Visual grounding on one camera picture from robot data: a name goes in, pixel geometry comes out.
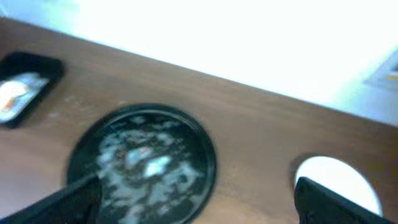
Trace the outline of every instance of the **black round lid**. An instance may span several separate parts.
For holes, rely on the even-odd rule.
[[[189,115],[165,105],[133,105],[83,135],[67,184],[93,172],[103,186],[98,223],[190,223],[212,193],[216,156]]]

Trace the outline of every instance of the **black object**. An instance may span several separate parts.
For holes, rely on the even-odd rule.
[[[101,203],[101,182],[91,174],[11,215],[1,224],[95,224]]]
[[[297,182],[294,204],[301,224],[392,223],[307,177]]]
[[[134,138],[132,133],[149,136],[150,139],[144,143],[131,141]],[[168,143],[169,146],[164,146],[159,134],[163,137],[166,134],[174,140]],[[210,138],[197,121],[176,108],[158,104],[126,106],[112,112],[96,122],[79,140],[70,157],[68,184],[86,174],[103,172],[103,167],[96,161],[108,147],[113,147],[113,144],[122,147],[119,153],[108,155],[116,161],[115,166],[126,160],[126,156],[120,155],[126,155],[131,151],[139,153],[137,148],[144,153],[150,151],[151,155],[137,162],[132,171],[118,169],[117,174],[123,175],[123,182],[126,183],[121,185],[128,186],[128,191],[132,192],[127,196],[128,200],[118,200],[111,196],[116,195],[115,191],[118,188],[110,182],[118,180],[110,181],[106,177],[101,179],[104,199],[98,223],[117,223],[123,218],[135,218],[138,220],[137,223],[190,223],[202,211],[215,184],[216,156]],[[167,156],[171,160],[163,174],[144,177],[145,168],[151,161]],[[197,172],[193,172],[193,175],[198,176],[190,188],[182,193],[177,186],[178,183],[189,182],[191,177],[180,175],[174,178],[176,170],[188,169],[179,168],[181,164],[191,164]],[[166,183],[174,180],[178,183]],[[167,189],[165,192],[158,191],[161,193],[160,196],[154,196],[157,184],[158,187]],[[167,199],[157,198],[164,195],[167,195]],[[120,206],[132,200],[133,204]],[[136,216],[129,217],[127,214],[134,209],[137,210]]]
[[[29,113],[63,77],[65,70],[63,63],[58,59],[25,52],[11,53],[5,56],[0,62],[0,82],[25,72],[36,72],[40,77],[46,78],[49,81],[15,118],[3,123],[9,128],[18,127],[18,125],[26,119]]]

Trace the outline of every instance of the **wooden surface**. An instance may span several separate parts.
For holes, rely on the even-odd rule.
[[[158,102],[198,118],[217,147],[216,190],[195,223],[298,223],[292,176],[311,155],[357,168],[398,222],[396,128],[0,20],[0,57],[14,50],[60,58],[68,72],[21,128],[0,129],[0,217],[63,186],[75,143],[97,119]]]

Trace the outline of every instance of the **black phone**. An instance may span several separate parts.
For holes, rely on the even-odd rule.
[[[14,52],[0,61],[0,124],[16,128],[64,76],[59,59]]]
[[[392,223],[307,177],[300,177],[297,182],[294,204],[300,224]]]
[[[96,174],[88,175],[53,195],[0,220],[2,224],[95,224],[102,199]]]

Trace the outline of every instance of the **white circle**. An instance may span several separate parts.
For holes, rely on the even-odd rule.
[[[309,158],[298,167],[295,184],[300,177],[308,177],[382,217],[381,204],[371,184],[342,161],[325,156]]]

